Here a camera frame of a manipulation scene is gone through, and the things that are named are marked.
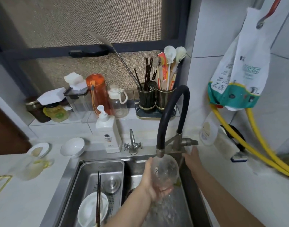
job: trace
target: person's left hand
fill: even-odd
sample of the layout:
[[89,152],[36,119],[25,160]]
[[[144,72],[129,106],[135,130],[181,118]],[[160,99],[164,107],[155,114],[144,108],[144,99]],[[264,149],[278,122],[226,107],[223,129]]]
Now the person's left hand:
[[166,190],[162,188],[154,188],[152,184],[152,174],[151,174],[151,164],[153,158],[150,157],[145,163],[144,173],[142,175],[142,180],[139,184],[139,187],[143,188],[151,197],[152,201],[156,201],[159,198],[162,198],[173,190],[173,187],[170,187]]

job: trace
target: soap dispenser bottle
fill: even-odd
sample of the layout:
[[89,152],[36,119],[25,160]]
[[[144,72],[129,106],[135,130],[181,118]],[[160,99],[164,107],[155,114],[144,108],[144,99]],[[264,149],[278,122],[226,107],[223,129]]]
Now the soap dispenser bottle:
[[97,110],[101,113],[96,122],[96,130],[105,145],[106,152],[120,152],[122,140],[116,126],[115,117],[108,115],[103,105],[97,106]]

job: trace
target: transparent glass bowl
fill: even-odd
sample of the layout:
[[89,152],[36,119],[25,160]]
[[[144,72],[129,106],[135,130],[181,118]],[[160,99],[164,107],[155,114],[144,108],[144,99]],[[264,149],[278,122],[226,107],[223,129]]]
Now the transparent glass bowl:
[[176,160],[170,155],[164,155],[162,158],[155,156],[151,164],[151,173],[153,186],[166,190],[176,183],[179,167]]

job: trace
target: kitchen sink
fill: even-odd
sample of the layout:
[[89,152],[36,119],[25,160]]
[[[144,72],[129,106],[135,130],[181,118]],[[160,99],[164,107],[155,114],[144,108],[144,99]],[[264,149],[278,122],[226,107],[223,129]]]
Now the kitchen sink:
[[[210,226],[202,197],[181,153],[168,154],[176,159],[180,176],[172,193],[152,204],[142,227]],[[146,160],[154,156],[153,148],[144,148],[134,156],[123,151],[112,155],[105,151],[92,151],[77,160],[70,160],[40,227],[80,227],[77,211],[83,199],[97,190],[98,170],[102,192],[104,181],[110,176],[121,178],[118,191],[112,195],[105,193],[109,200],[108,221],[139,185]]]

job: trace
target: forearm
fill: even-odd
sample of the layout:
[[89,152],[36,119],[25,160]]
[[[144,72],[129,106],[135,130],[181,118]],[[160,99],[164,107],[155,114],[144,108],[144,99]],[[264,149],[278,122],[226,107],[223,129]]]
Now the forearm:
[[201,164],[192,169],[192,175],[209,203],[220,226],[264,226],[211,176]]
[[151,197],[145,189],[138,186],[124,202],[118,213],[106,227],[140,227],[150,209]]

